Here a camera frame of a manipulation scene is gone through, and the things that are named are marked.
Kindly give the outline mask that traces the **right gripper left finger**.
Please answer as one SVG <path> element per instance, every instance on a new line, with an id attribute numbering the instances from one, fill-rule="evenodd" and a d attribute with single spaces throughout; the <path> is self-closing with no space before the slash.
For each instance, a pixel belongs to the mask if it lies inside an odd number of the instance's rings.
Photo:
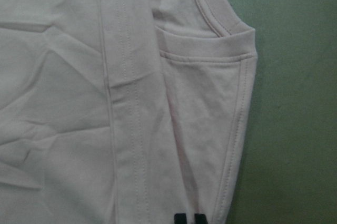
<path id="1" fill-rule="evenodd" d="M 174 215 L 174 224 L 187 224 L 186 213 L 176 213 Z"/>

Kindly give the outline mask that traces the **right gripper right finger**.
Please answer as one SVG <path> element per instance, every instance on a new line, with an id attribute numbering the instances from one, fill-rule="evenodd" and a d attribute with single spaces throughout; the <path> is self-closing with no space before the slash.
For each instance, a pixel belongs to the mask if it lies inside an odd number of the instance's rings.
<path id="1" fill-rule="evenodd" d="M 194 221 L 195 221 L 195 224 L 208 224 L 206 214 L 203 214 L 203 213 L 195 213 Z"/>

